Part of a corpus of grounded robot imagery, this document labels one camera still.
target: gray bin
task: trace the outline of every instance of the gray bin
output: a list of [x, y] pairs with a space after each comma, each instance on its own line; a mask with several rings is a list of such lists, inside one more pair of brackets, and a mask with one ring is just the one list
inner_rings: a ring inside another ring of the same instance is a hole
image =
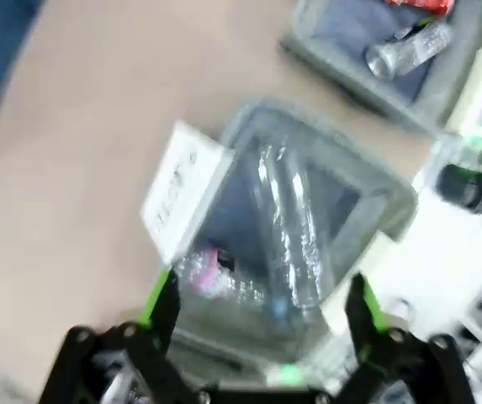
[[448, 17], [453, 43], [404, 77], [380, 81], [363, 59], [367, 45], [387, 40], [425, 17], [419, 8], [382, 0], [299, 0], [281, 44], [363, 104], [437, 136], [458, 101], [475, 52], [482, 48], [482, 1], [455, 0]]
[[[377, 230], [398, 239], [408, 227], [416, 212], [416, 193], [409, 183], [325, 122], [272, 100], [262, 100], [245, 107], [222, 136], [222, 143], [236, 150], [236, 159], [195, 243], [211, 242], [227, 249], [255, 276], [264, 271], [243, 151], [254, 142], [280, 136], [298, 142], [301, 155], [310, 162], [310, 189], [316, 193], [312, 200], [328, 205], [325, 217], [320, 219], [332, 229], [331, 254], [338, 281]], [[378, 210], [379, 215], [373, 215], [373, 210]], [[302, 327], [289, 338], [275, 338], [268, 331], [267, 313], [249, 311], [230, 302], [217, 303], [190, 292], [183, 293], [183, 304], [172, 347], [180, 344], [207, 354], [209, 362], [198, 366], [201, 372], [217, 363], [217, 358], [227, 360], [230, 369], [238, 370], [239, 377], [246, 377], [247, 369], [264, 372], [274, 364], [299, 361], [330, 336], [320, 311], [309, 327]], [[182, 357], [177, 357], [176, 362], [186, 369]]]

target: white paper sign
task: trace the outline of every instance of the white paper sign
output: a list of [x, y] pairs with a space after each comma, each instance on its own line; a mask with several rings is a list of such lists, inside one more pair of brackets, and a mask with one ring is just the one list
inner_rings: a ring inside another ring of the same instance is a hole
[[190, 247], [233, 152], [178, 121], [141, 217], [162, 261], [169, 264]]

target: screw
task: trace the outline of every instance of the screw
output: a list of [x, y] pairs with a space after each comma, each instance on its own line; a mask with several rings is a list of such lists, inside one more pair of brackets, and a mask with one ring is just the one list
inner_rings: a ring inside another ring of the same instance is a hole
[[326, 394], [318, 394], [315, 396], [315, 404], [330, 404], [330, 399]]
[[200, 391], [198, 393], [199, 404], [210, 404], [210, 395], [207, 391]]
[[446, 341], [444, 340], [444, 338], [442, 337], [437, 337], [433, 340], [433, 342], [435, 343], [435, 345], [437, 345], [440, 349], [446, 349], [448, 348], [448, 344], [446, 343]]
[[80, 333], [78, 334], [78, 336], [76, 337], [76, 340], [79, 342], [79, 343], [83, 343], [87, 337], [89, 337], [89, 332], [87, 331], [80, 331]]
[[123, 331], [123, 335], [125, 338], [130, 338], [134, 334], [136, 334], [136, 328], [134, 326], [129, 326]]
[[392, 330], [389, 335], [397, 343], [403, 343], [403, 334], [400, 331]]

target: green strip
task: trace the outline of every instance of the green strip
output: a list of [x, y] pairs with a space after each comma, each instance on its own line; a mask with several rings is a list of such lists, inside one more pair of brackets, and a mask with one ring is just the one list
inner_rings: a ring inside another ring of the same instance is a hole
[[140, 323], [141, 326], [146, 328], [152, 327], [151, 314], [155, 309], [155, 304], [156, 304], [156, 301], [158, 300], [158, 296], [160, 296], [160, 293], [162, 292], [162, 288], [167, 282], [167, 277], [169, 276], [169, 273], [170, 273], [170, 268], [165, 268], [160, 272], [160, 276], [158, 277], [156, 285], [151, 291], [151, 293], [149, 294], [149, 297], [147, 298], [146, 306], [144, 307], [143, 311], [140, 314], [140, 319], [138, 320], [138, 322]]
[[364, 278], [364, 301], [368, 305], [369, 311], [372, 313], [373, 324], [379, 333], [386, 332], [388, 325], [384, 319], [384, 313], [373, 294], [372, 287], [369, 285], [368, 278], [362, 275]]

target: beige table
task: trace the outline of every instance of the beige table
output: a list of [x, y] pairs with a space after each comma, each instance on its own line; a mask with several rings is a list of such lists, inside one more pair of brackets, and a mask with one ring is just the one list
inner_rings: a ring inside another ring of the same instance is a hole
[[175, 119], [217, 136], [266, 94], [328, 115], [411, 176], [430, 141], [280, 55], [293, 0], [61, 0], [0, 106], [0, 369], [39, 393], [64, 332], [140, 306], [159, 267], [138, 212]]

